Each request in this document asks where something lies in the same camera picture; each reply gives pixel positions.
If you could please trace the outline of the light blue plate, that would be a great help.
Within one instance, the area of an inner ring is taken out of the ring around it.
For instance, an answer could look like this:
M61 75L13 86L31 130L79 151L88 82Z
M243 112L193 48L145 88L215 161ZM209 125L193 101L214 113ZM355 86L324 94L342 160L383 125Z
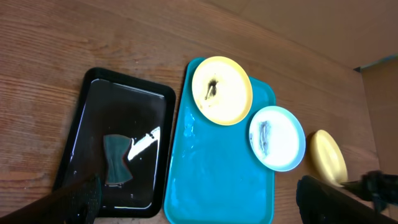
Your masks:
M305 155L303 127L290 111L280 106L266 106L255 113L248 135L257 159L276 172L295 169Z

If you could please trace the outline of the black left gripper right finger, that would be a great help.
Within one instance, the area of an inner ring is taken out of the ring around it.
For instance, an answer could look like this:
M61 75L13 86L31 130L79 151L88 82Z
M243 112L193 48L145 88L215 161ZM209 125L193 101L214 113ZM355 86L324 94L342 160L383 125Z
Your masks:
M296 203L303 223L397 223L309 175L297 183Z

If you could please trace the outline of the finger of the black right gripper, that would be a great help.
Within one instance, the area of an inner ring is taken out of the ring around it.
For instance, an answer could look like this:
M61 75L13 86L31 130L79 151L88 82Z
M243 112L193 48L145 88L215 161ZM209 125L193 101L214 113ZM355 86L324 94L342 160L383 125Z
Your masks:
M360 199L372 202L377 213L389 204L397 205L397 175L375 170L364 174L361 180L342 182L341 185Z

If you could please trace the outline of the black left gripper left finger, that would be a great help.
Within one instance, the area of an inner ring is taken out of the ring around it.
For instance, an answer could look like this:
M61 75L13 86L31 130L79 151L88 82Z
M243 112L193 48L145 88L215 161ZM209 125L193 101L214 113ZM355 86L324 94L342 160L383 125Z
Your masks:
M92 224L99 213L101 198L100 178L91 175L1 217L1 223Z

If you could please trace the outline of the green scrubbing sponge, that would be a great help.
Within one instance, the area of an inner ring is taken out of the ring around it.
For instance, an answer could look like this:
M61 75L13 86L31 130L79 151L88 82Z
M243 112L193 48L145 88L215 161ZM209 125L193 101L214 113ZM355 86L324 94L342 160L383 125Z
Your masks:
M108 134L103 137L107 185L119 185L132 179L132 174L124 161L131 143L131 138L119 134Z

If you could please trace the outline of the yellow plate with stain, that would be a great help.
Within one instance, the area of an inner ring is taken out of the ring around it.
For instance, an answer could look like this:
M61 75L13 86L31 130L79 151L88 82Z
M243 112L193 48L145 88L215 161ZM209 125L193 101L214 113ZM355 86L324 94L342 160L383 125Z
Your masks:
M242 121L253 101L247 73L240 64L223 56L200 62L192 77L192 95L203 116L222 126Z

